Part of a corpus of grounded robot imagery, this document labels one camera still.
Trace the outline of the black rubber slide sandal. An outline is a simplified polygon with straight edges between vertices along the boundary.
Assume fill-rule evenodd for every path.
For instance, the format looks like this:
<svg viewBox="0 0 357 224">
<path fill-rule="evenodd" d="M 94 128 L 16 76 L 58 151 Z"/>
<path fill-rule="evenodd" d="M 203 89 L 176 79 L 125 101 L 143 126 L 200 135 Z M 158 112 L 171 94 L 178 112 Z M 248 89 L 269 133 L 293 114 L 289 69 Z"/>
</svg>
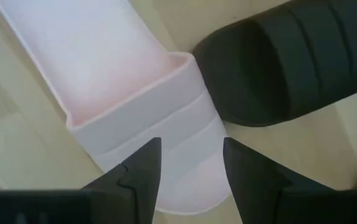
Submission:
<svg viewBox="0 0 357 224">
<path fill-rule="evenodd" d="M 193 55 L 223 120 L 290 121 L 357 93 L 357 0 L 290 0 L 214 31 Z"/>
</svg>

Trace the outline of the pink rubber slide sandal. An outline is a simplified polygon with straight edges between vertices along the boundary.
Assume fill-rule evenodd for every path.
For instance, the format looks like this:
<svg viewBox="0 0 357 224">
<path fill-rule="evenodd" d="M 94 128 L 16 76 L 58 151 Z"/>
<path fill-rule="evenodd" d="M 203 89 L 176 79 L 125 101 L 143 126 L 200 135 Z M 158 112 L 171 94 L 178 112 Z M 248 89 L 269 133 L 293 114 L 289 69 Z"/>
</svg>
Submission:
<svg viewBox="0 0 357 224">
<path fill-rule="evenodd" d="M 159 211 L 203 213 L 230 195 L 226 129 L 194 57 L 166 50 L 129 0 L 0 0 L 0 13 L 102 171 L 160 138 Z"/>
</svg>

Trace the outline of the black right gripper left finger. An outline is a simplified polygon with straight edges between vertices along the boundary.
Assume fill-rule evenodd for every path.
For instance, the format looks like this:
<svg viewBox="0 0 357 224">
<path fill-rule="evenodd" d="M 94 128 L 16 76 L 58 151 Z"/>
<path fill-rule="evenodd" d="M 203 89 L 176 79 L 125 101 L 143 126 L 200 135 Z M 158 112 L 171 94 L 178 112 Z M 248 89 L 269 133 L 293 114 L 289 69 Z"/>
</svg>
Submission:
<svg viewBox="0 0 357 224">
<path fill-rule="evenodd" d="M 152 224 L 161 138 L 81 189 L 0 190 L 0 224 Z"/>
</svg>

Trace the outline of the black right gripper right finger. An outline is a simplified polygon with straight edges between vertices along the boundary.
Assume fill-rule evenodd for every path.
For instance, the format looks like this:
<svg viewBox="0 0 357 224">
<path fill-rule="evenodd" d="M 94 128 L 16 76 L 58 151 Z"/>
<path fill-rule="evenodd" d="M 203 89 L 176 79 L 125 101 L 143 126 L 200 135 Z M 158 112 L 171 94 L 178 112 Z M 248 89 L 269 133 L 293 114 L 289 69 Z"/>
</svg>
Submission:
<svg viewBox="0 0 357 224">
<path fill-rule="evenodd" d="M 232 138 L 223 157 L 243 224 L 357 224 L 357 190 L 333 190 Z"/>
</svg>

